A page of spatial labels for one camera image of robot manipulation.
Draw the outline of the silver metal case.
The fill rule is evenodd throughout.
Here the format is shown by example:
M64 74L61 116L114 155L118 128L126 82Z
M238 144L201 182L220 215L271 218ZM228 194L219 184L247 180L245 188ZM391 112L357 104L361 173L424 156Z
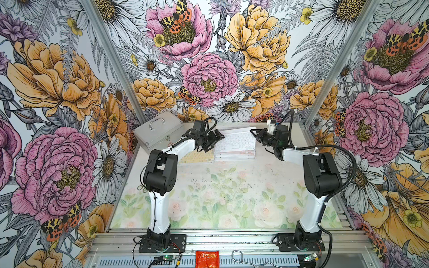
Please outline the silver metal case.
M185 133L183 122L171 112L164 112L133 130L139 145L149 154L165 149Z

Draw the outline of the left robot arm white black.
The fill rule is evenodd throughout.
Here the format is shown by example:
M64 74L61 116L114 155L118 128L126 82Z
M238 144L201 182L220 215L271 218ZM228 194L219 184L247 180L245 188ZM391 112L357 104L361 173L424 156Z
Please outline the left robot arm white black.
M149 246L165 251L172 244L171 224L168 216L169 195L177 181L179 161L193 151L209 152L225 137L216 129L217 119L209 117L194 121L173 145L165 149L154 149L143 168L141 186L151 194L151 216L146 231Z

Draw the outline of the aluminium front rail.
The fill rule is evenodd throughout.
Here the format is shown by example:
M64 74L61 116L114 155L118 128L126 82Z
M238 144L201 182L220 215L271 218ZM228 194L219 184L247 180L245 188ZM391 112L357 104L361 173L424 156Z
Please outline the aluminium front rail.
M371 253L372 244L363 231L350 229L330 229L333 236L333 254ZM218 251L221 255L240 250L244 254L274 254L278 246L272 243L278 233L294 234L294 230L190 230L176 231L174 234L186 234L184 256L196 251ZM99 234L90 249L88 256L140 256L139 247L135 245L141 230L120 230Z

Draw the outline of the left aluminium frame post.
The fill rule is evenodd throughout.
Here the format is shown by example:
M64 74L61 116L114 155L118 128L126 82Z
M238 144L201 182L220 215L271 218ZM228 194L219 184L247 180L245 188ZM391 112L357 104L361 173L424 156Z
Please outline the left aluminium frame post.
M127 72L124 69L123 64L121 63L114 42L110 37L110 33L108 31L107 26L105 26L105 23L102 20L101 14L99 13L96 3L94 1L83 1L82 5L89 17L90 23L92 24L96 32L97 39L99 40L100 45L104 47L109 61L114 67L115 73L117 74L119 81L128 96L128 99L136 113L139 122L143 125L145 122L148 121L148 119L145 116L141 105L136 97Z

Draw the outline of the right aluminium frame post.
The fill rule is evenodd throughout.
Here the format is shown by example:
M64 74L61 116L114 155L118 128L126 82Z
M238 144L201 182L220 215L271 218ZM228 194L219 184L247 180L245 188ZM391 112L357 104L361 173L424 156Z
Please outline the right aluminium frame post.
M337 79L339 72L347 61L347 57L352 53L354 46L359 41L363 32L366 31L367 26L370 22L370 19L375 14L377 7L379 6L379 1L366 1L363 10L359 17L357 18L355 26L352 28L350 36L345 39L344 46L339 52L339 55L334 61L334 64L324 81L324 84L316 97L313 105L308 111L308 114L303 121L305 127L309 127L311 121L314 119L321 106L324 103L324 100L331 91L331 88L334 86L334 83Z

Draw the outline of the pink keyboard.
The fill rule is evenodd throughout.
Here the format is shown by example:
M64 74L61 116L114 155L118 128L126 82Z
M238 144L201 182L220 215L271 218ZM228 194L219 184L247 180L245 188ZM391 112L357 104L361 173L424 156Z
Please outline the pink keyboard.
M254 159L255 151L229 151L229 152L219 152L214 153L214 156L219 159Z

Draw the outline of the red packet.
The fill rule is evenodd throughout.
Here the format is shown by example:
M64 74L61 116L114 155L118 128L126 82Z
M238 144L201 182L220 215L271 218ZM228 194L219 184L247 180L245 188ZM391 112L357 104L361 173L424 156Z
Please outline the red packet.
M197 251L195 268L219 268L220 254L218 251Z

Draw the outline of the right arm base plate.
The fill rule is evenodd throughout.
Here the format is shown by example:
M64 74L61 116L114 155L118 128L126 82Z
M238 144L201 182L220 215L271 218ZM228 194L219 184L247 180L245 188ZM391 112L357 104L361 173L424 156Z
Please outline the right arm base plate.
M297 244L292 233L278 233L274 241L280 252L324 252L326 250L322 240L310 240Z

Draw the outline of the white keyboard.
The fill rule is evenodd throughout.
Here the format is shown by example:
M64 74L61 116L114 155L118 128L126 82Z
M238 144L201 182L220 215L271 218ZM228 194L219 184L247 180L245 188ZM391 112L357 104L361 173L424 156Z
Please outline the white keyboard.
M215 147L215 153L230 153L240 151L253 151L256 147L256 139L251 133L256 127L237 128L230 130L220 130L224 135Z

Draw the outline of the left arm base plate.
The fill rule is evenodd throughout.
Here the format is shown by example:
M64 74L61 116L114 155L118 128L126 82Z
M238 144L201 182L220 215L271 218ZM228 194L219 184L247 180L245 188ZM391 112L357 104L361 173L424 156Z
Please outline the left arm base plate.
M186 243L186 234L146 234L139 243L139 253L184 253Z

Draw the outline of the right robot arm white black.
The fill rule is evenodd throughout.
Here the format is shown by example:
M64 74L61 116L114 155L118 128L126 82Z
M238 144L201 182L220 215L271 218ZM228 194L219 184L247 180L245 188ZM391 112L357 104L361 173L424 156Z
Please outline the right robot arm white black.
M256 141L273 149L280 161L295 163L303 168L305 188L308 192L305 211L297 221L294 234L280 234L280 251L324 250L321 221L328 197L342 185L334 158L330 153L321 153L317 147L298 148L290 142L292 134L286 125L269 124L268 128L250 131Z

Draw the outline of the aluminium frame post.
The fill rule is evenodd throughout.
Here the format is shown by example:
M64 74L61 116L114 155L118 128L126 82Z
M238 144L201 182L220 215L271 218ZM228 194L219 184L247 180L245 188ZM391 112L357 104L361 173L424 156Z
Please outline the aluminium frame post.
M89 17L90 23L92 24L96 32L97 39L99 40L100 45L104 47L109 61L114 67L115 73L117 74L119 81L128 96L128 99L136 113L139 122L143 125L145 122L148 121L148 119L145 116L141 105L136 97L127 72L124 69L123 64L121 63L114 42L110 37L110 33L108 31L107 26L105 26L105 23L102 20L101 14L99 13L96 3L94 1L83 1L82 5Z
M313 105L308 111L308 114L303 121L305 127L309 127L311 121L314 119L321 106L324 103L324 100L331 91L331 88L334 86L334 83L337 79L339 72L347 61L347 57L352 53L354 46L359 41L363 32L366 31L367 26L370 22L370 19L375 14L377 7L379 6L379 1L366 1L363 10L359 17L357 18L355 26L352 28L350 36L345 39L344 46L339 52L339 55L334 61L334 64L324 81L324 84L316 97Z

